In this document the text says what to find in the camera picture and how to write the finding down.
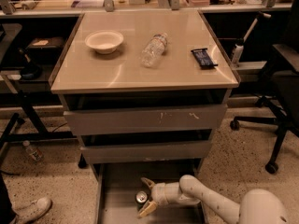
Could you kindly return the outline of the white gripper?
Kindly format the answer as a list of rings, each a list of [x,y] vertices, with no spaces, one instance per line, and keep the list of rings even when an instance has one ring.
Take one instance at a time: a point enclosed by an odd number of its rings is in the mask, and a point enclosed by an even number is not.
[[[151,189],[151,198],[153,201],[146,201],[143,207],[138,211],[138,216],[140,218],[146,217],[152,212],[154,212],[158,205],[168,205],[169,201],[166,198],[165,183],[155,184],[152,180],[142,177],[141,181]]]

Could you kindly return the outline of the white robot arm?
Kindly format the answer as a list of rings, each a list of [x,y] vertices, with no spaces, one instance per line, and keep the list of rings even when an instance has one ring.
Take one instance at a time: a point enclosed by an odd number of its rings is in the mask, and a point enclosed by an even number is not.
[[[159,206],[171,203],[204,203],[227,224],[290,224],[282,201],[265,189],[252,189],[241,203],[236,203],[209,189],[193,175],[184,175],[174,183],[155,183],[146,177],[141,181],[148,186],[150,197],[139,209],[139,217],[146,217]]]

